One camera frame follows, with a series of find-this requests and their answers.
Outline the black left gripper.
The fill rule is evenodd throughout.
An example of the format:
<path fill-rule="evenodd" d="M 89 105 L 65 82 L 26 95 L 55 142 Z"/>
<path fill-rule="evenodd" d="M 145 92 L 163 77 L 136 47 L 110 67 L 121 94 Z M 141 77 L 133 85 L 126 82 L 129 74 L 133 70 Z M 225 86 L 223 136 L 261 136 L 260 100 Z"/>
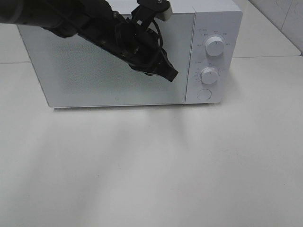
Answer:
<path fill-rule="evenodd" d="M 163 49 L 163 38 L 156 21 L 147 30 L 131 21 L 107 22 L 104 50 L 126 62 L 133 70 L 156 73 L 170 82 L 178 75 Z"/>

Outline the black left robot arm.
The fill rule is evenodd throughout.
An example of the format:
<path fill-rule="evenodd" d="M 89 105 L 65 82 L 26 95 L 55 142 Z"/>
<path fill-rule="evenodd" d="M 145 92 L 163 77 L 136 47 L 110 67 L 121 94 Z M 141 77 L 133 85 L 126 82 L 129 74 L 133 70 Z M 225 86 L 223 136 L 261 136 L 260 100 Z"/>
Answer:
<path fill-rule="evenodd" d="M 140 0 L 130 17 L 114 11 L 105 0 L 3 0 L 3 24 L 37 26 L 61 38 L 79 35 L 131 69 L 173 81 L 178 71 L 163 49 L 156 19 L 167 21 L 172 15 L 167 0 Z"/>

